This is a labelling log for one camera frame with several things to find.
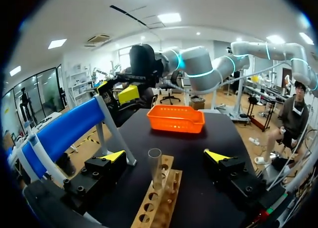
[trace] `person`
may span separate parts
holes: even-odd
[[[296,81],[295,88],[296,94],[285,101],[283,108],[279,112],[278,128],[269,133],[265,157],[255,158],[254,161],[256,164],[271,163],[270,154],[274,149],[276,141],[281,140],[286,147],[293,149],[301,139],[301,135],[308,121],[309,112],[304,100],[306,92],[305,85]],[[297,162],[303,154],[301,149],[302,141],[297,148],[296,152],[298,156],[295,158],[295,162]]]

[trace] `orange plastic basket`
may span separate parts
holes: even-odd
[[[200,133],[204,114],[190,106],[155,105],[147,114],[154,130]]]

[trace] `glass test tube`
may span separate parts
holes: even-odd
[[[148,160],[153,177],[153,185],[155,190],[162,188],[162,174],[161,174],[161,150],[151,149],[148,151]]]

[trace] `yellow black tape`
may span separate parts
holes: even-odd
[[[80,143],[76,146],[76,148],[78,148],[79,146],[81,146],[82,144],[84,144],[87,140],[99,144],[99,141],[92,140],[92,139],[89,138],[89,137],[92,136],[96,131],[97,131],[97,130],[95,130],[95,131],[93,131],[91,134],[89,134],[86,139],[84,139],[82,142],[80,142]]]
[[[93,140],[93,139],[91,139],[91,138],[88,138],[87,140],[88,140],[88,141],[92,141],[93,143],[96,143],[96,144],[98,144],[98,145],[100,144],[100,142],[99,142],[99,141],[97,141],[97,140]]]

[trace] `ceiling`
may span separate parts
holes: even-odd
[[[149,30],[110,5],[146,24],[156,23],[156,15],[170,12],[179,12],[182,21]],[[231,42],[237,37],[266,40],[272,34],[313,51],[299,36],[304,31],[299,15],[284,0],[47,0],[33,18],[23,23],[22,37],[7,67],[6,80],[13,86],[39,72],[44,65],[59,64],[63,53],[83,48],[96,33],[111,37],[108,44],[98,49],[105,51],[136,43],[141,35],[148,42],[165,39]],[[52,40],[64,38],[67,41],[63,47],[47,49]],[[10,77],[8,71],[20,65],[21,72]]]

